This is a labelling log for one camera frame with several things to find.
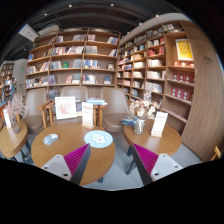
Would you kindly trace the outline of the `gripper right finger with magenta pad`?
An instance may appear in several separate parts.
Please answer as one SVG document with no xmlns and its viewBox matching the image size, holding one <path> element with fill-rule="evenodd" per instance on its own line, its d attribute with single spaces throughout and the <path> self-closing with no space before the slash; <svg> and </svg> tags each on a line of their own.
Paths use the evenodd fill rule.
<svg viewBox="0 0 224 224">
<path fill-rule="evenodd" d="M 167 154 L 158 155 L 137 144 L 132 144 L 132 155 L 144 185 L 182 169 L 182 166 Z"/>
</svg>

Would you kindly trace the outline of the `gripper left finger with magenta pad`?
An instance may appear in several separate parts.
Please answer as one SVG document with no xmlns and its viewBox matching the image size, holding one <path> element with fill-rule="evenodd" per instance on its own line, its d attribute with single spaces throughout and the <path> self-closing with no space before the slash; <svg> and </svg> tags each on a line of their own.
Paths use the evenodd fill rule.
<svg viewBox="0 0 224 224">
<path fill-rule="evenodd" d="M 86 144 L 65 156 L 55 155 L 42 169 L 79 185 L 90 155 L 90 145 Z"/>
</svg>

